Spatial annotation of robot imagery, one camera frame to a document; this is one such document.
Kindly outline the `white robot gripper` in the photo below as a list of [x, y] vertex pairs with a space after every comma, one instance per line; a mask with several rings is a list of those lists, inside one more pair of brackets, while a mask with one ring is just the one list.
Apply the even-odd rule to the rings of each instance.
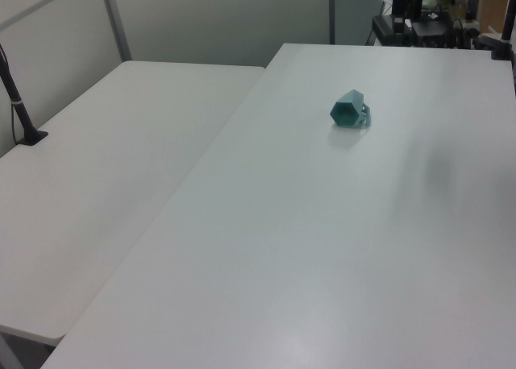
[[406, 0], [393, 0], [393, 33], [404, 32]]

